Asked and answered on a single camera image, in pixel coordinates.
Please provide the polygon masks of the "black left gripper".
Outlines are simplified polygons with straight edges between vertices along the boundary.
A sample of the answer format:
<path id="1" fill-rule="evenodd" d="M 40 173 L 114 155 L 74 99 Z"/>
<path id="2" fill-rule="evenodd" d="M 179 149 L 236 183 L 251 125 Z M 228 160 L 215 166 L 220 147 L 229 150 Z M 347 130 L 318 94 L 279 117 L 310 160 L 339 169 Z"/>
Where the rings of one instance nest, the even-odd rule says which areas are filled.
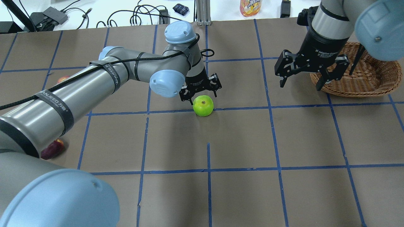
<path id="1" fill-rule="evenodd" d="M 195 65 L 188 71 L 179 96 L 181 101 L 189 101 L 193 105 L 192 98 L 196 93 L 208 90 L 212 91 L 216 98 L 219 89 L 222 89 L 222 85 L 217 73 L 208 76 L 205 65 Z"/>

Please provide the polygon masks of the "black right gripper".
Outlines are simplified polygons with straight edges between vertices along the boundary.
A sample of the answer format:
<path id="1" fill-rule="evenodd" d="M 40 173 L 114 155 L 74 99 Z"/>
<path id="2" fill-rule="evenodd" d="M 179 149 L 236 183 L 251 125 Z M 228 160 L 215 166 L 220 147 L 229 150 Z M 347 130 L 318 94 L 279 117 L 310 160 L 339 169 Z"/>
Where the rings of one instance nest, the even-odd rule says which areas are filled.
<path id="1" fill-rule="evenodd" d="M 332 80 L 341 80 L 350 62 L 341 50 L 348 38 L 334 40 L 319 35 L 315 30 L 309 30 L 300 50 L 293 54 L 283 50 L 274 66 L 276 76 L 281 78 L 280 88 L 284 88 L 287 79 L 300 72 L 320 73 L 316 90 Z"/>

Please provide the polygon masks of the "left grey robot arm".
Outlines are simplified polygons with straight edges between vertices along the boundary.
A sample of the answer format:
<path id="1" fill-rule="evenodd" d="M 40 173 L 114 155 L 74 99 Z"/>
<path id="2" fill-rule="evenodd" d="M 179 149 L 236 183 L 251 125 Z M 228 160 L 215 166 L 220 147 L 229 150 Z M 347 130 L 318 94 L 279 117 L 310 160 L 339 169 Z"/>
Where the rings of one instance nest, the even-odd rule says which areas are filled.
<path id="1" fill-rule="evenodd" d="M 110 184 L 40 156 L 130 79 L 182 101 L 222 88 L 216 73 L 206 73 L 199 35 L 189 22 L 173 22 L 164 35 L 168 46 L 162 55 L 107 46 L 97 61 L 62 83 L 4 106 L 15 108 L 1 116 L 2 227 L 117 226 L 120 204 Z"/>

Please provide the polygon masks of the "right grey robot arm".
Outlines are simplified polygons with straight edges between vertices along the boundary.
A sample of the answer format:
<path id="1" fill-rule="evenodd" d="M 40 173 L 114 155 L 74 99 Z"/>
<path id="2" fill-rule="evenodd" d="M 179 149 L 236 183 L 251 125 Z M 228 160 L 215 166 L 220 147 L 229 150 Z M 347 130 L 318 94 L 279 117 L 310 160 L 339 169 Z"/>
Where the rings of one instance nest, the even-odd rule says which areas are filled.
<path id="1" fill-rule="evenodd" d="M 396 61 L 404 55 L 402 0 L 322 0 L 303 10 L 297 23 L 308 27 L 298 53 L 283 50 L 275 75 L 284 87 L 290 76 L 300 72 L 319 73 L 316 89 L 342 79 L 349 59 L 341 50 L 355 33 L 362 50 L 380 61 Z"/>

